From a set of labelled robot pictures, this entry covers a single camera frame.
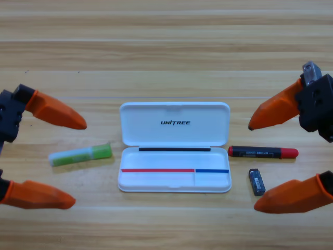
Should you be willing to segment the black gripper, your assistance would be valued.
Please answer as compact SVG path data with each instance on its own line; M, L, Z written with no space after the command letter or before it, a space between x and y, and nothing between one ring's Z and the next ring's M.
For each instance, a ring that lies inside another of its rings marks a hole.
M332 142L332 77L322 75L313 61L302 69L301 78L257 108L248 124L249 130L283 124L300 113L299 124L303 129L317 131L327 142Z
M4 142L12 143L16 139L24 110L56 126L76 130L87 128L85 119L71 107L39 90L20 84L14 90L14 95L7 90L1 92L1 151Z

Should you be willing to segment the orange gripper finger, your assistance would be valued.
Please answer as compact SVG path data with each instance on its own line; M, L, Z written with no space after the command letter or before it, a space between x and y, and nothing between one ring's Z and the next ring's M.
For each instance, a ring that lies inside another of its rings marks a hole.
M291 180L264 193L254 209L268 214L305 213L332 203L332 172Z
M53 186L1 178L1 204L23 209L69 209L75 202L70 194Z

